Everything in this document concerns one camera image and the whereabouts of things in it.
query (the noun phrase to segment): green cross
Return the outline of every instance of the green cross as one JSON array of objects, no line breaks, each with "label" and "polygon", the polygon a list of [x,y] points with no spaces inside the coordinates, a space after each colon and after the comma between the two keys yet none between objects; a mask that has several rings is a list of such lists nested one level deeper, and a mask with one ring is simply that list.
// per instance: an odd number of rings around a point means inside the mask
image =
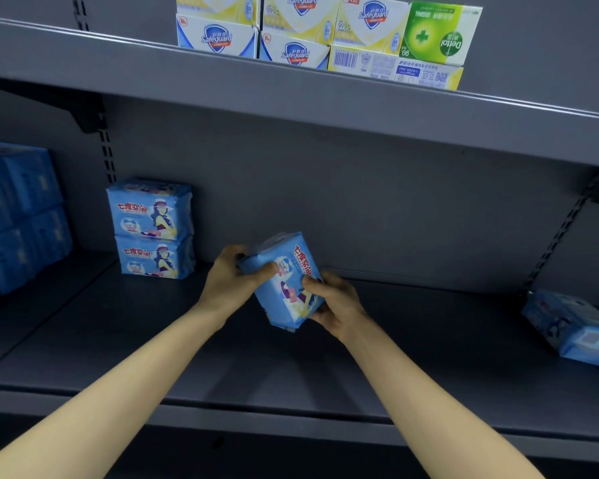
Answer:
[{"label": "green cross", "polygon": [[425,42],[428,40],[428,35],[426,35],[426,30],[422,30],[418,34],[416,34],[415,38],[420,42]]}]

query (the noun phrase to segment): hand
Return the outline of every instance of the hand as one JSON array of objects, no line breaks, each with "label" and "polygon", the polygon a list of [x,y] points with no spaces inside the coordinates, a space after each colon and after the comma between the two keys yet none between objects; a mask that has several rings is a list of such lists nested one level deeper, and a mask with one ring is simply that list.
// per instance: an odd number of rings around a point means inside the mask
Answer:
[{"label": "hand", "polygon": [[229,245],[222,250],[209,271],[200,300],[195,305],[198,309],[217,314],[222,323],[277,272],[277,264],[270,262],[254,274],[243,275],[236,267],[236,262],[238,254],[245,251],[243,245]]},{"label": "hand", "polygon": [[368,314],[350,283],[330,272],[323,272],[322,279],[324,282],[309,276],[302,279],[304,289],[326,299],[326,305],[321,306],[310,317],[344,342],[347,332],[360,320],[368,319]]}]

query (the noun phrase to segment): green circle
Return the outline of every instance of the green circle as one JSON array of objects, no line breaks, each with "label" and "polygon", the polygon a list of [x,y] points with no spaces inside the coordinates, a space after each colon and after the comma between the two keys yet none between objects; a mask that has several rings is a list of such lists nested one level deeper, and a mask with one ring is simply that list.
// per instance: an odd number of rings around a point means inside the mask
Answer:
[{"label": "green circle", "polygon": [[444,35],[441,38],[441,42],[439,42],[439,50],[442,55],[449,57],[450,55],[455,55],[461,49],[461,46],[464,44],[464,40],[462,39],[461,33],[459,32],[450,32]]}]

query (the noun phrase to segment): forearm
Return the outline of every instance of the forearm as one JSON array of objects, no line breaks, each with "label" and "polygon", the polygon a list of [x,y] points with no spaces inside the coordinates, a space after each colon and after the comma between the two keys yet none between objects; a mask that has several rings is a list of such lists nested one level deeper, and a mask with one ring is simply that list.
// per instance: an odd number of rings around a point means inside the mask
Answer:
[{"label": "forearm", "polygon": [[222,323],[193,307],[0,451],[0,478],[103,478]]},{"label": "forearm", "polygon": [[543,476],[508,441],[437,385],[369,319],[342,339],[432,479]]}]

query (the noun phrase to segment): shelf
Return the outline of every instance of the shelf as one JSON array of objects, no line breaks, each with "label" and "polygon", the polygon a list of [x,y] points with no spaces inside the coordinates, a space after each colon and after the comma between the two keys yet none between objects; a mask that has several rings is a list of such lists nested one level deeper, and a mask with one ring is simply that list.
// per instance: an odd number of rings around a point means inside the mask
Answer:
[{"label": "shelf", "polygon": [[115,262],[106,252],[75,252],[0,299],[0,358]]},{"label": "shelf", "polygon": [[0,20],[0,77],[599,165],[599,113]]},{"label": "shelf", "polygon": [[[55,410],[184,313],[205,278],[138,278],[112,266],[0,361],[0,412]],[[599,461],[599,369],[557,357],[516,301],[354,284],[415,362],[523,452]],[[343,346],[311,321],[295,334],[270,326],[254,299],[203,346],[149,422],[403,444]]]}]

